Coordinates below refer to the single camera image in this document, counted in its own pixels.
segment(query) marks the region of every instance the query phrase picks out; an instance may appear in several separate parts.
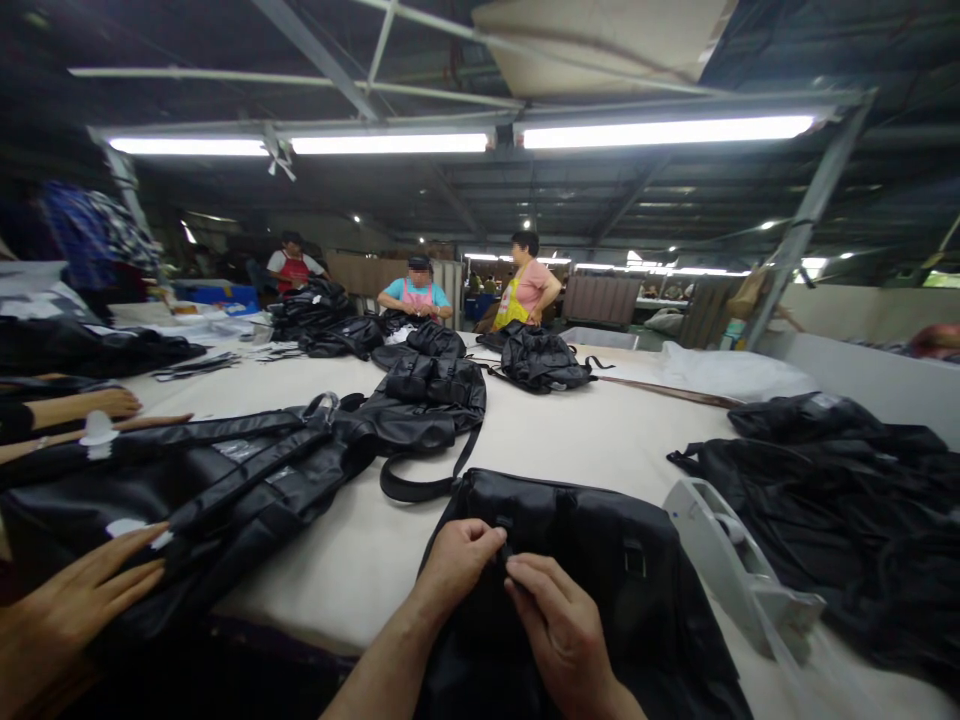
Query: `shoulder strap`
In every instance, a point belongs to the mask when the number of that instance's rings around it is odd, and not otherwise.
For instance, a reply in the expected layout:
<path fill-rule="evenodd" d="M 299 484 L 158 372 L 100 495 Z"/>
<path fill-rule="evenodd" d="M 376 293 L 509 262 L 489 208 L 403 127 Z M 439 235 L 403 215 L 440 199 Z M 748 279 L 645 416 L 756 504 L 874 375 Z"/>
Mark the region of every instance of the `shoulder strap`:
<path fill-rule="evenodd" d="M 470 437 L 467 438 L 467 443 L 460 451 L 460 457 L 457 458 L 456 465 L 453 466 L 453 475 L 442 480 L 434 480 L 428 483 L 411 482 L 410 480 L 404 480 L 393 472 L 394 463 L 417 457 L 417 453 L 400 453 L 387 459 L 383 463 L 383 469 L 380 470 L 380 489 L 383 490 L 383 494 L 392 500 L 408 503 L 421 503 L 449 495 L 453 483 L 460 477 L 463 466 L 470 459 L 470 454 L 477 444 L 477 438 L 480 437 L 482 427 L 483 423 L 480 423 L 470 430 Z"/>

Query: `fluorescent light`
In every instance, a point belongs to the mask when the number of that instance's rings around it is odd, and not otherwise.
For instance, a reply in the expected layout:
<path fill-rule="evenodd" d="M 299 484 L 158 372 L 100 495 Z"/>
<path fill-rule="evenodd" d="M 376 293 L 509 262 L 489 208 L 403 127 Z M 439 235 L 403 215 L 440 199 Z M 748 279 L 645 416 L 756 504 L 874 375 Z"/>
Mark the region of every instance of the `fluorescent light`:
<path fill-rule="evenodd" d="M 187 242 L 191 245 L 198 245 L 197 239 L 193 236 L 193 233 L 190 232 L 190 228 L 187 227 L 187 224 L 181 220 L 180 224 L 183 225 L 183 231 L 187 234 Z"/>
<path fill-rule="evenodd" d="M 523 133 L 523 146 L 528 150 L 547 150 L 551 148 L 784 140 L 806 132 L 813 126 L 815 120 L 816 118 L 811 115 L 787 115 L 727 120 L 637 123 L 633 125 L 531 128 Z"/>
<path fill-rule="evenodd" d="M 206 213 L 198 213 L 193 210 L 187 210 L 187 214 L 196 215 L 197 217 L 204 217 L 207 220 L 216 220 L 217 222 L 236 222 L 233 218 L 219 218 L 216 215 L 207 215 Z"/>
<path fill-rule="evenodd" d="M 487 149 L 486 133 L 354 135 L 349 137 L 291 138 L 290 142 L 297 155 L 484 152 Z"/>
<path fill-rule="evenodd" d="M 266 157 L 260 140 L 207 138 L 111 138 L 110 147 L 130 155 L 236 155 Z"/>

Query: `yellow apron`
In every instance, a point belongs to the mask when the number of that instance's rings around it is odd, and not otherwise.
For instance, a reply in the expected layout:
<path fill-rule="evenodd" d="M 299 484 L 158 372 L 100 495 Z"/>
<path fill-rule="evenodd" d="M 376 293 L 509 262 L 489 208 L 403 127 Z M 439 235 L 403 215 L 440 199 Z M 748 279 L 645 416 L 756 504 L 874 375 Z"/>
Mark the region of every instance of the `yellow apron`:
<path fill-rule="evenodd" d="M 520 287 L 520 278 L 523 277 L 523 271 L 526 269 L 526 265 L 520 268 L 520 272 L 510 281 L 507 289 L 503 291 L 503 297 L 500 298 L 500 307 L 497 309 L 497 317 L 493 321 L 494 332 L 506 327 L 512 320 L 526 323 L 530 319 L 530 313 L 517 300 L 517 288 Z"/>

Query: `pink shirt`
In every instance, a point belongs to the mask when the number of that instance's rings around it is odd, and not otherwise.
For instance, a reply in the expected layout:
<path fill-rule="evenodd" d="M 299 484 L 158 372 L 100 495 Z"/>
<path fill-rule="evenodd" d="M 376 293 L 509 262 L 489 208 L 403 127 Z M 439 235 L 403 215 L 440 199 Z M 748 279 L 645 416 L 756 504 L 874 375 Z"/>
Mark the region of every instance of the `pink shirt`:
<path fill-rule="evenodd" d="M 543 297 L 543 289 L 550 282 L 552 275 L 546 265 L 531 260 L 527 263 L 520 276 L 520 284 L 517 287 L 517 302 L 523 305 L 527 312 L 533 312 Z"/>

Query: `ceiling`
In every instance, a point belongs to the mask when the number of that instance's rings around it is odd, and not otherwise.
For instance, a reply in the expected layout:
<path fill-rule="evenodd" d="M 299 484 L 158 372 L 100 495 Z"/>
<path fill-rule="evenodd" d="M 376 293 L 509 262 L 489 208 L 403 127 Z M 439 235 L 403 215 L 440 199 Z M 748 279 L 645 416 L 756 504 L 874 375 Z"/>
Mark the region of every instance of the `ceiling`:
<path fill-rule="evenodd" d="M 352 78 L 366 77 L 381 11 L 350 0 L 288 4 Z M 404 4 L 469 26 L 482 3 Z M 177 65 L 318 76 L 249 0 L 7 2 L 0 19 L 0 123 L 8 140 L 82 138 L 86 125 L 358 115 L 333 88 L 92 80 L 66 72 Z M 404 18 L 393 24 L 378 78 L 510 97 L 486 46 Z M 954 0 L 741 0 L 699 84 L 738 93 L 879 89 L 811 254 L 870 251 L 922 260 L 960 211 L 960 6 Z M 370 97 L 387 118 L 483 110 L 434 98 Z M 479 236 L 490 244 L 506 242 L 530 219 L 556 245 L 677 245 L 751 256 L 778 238 L 776 231 L 752 229 L 793 215 L 834 132 L 779 143 L 563 155 L 511 148 L 506 135 L 506 147 L 483 156 L 298 157 L 296 183 L 283 173 L 268 175 L 263 158 L 158 158 L 138 165 L 179 204 L 213 214 L 359 213 L 398 237 L 468 242 Z"/>

